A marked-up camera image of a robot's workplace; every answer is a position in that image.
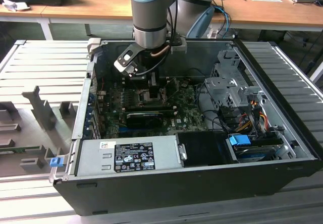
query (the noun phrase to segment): floor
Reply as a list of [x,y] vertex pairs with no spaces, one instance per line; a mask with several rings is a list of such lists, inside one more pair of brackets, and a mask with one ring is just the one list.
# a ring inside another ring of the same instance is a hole
[[[90,26],[93,37],[112,39],[131,38],[132,36],[132,26]],[[87,40],[89,38],[89,36],[86,35],[85,27],[82,24],[52,24],[51,29],[54,40]],[[240,39],[247,41],[257,41],[260,34],[259,30],[238,30],[237,32]],[[319,32],[287,32],[284,36],[284,40],[279,43],[279,47],[291,58],[293,62],[298,65],[319,34]],[[265,34],[265,40],[277,41],[282,35],[283,34],[280,31],[267,31]],[[303,44],[304,38],[308,39],[306,44]],[[1,22],[0,59],[6,55],[14,41],[18,39],[45,40],[41,26],[37,23]],[[306,70],[308,63],[316,56],[322,46],[323,36],[319,38],[310,53],[308,53],[304,58],[302,64],[300,65],[302,70]],[[317,85],[322,87],[323,80],[320,80]]]

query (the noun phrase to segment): circuit board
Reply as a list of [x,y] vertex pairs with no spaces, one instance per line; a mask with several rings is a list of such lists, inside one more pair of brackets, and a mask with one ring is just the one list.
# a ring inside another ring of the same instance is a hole
[[207,130],[203,115],[199,112],[195,102],[194,86],[188,81],[178,81],[178,88],[167,90],[171,97],[164,102],[164,105],[176,109],[176,114],[163,118],[162,125],[151,129],[129,129],[126,123],[128,112],[125,112],[125,95],[136,95],[138,90],[126,89],[122,85],[114,84],[109,88],[109,102],[107,109],[103,110],[105,117],[105,129],[107,138],[124,137],[147,137],[174,135],[182,131],[204,131]]

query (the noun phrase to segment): wooden desk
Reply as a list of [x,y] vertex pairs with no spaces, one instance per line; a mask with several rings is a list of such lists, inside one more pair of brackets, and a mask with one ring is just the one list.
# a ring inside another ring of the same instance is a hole
[[[225,10],[232,18],[232,28],[321,31],[323,8],[316,5],[294,4],[291,0],[259,2],[251,0],[224,0]],[[51,23],[132,25],[130,0],[66,0],[63,6],[32,6],[32,10],[9,12],[0,9],[1,21],[38,22],[47,40],[52,40]],[[224,21],[222,14],[215,14],[214,28]]]
[[[281,1],[224,0],[223,4],[232,18],[233,28],[322,30],[323,8],[314,4],[293,4],[291,0]],[[223,15],[214,16],[212,22],[222,23]]]
[[132,20],[130,0],[66,0],[61,7],[47,6],[48,18]]
[[41,12],[46,8],[46,6],[29,6],[30,10],[24,11],[8,11],[4,6],[0,6],[0,17],[41,17]]
[[46,8],[46,6],[29,6],[30,10],[12,12],[8,11],[4,6],[0,6],[0,21],[8,22],[34,22],[42,23],[41,12]]

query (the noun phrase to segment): warning label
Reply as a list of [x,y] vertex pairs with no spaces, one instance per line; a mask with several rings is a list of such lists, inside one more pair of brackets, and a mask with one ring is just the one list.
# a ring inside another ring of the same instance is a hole
[[154,170],[152,143],[115,145],[115,172]]

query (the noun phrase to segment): blue drive latch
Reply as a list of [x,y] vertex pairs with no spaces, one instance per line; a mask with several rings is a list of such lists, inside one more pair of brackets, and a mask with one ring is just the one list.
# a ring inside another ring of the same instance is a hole
[[51,167],[63,167],[64,166],[64,157],[53,157],[50,160],[49,166],[51,166]]
[[250,139],[247,135],[233,135],[229,138],[232,146],[251,145]]

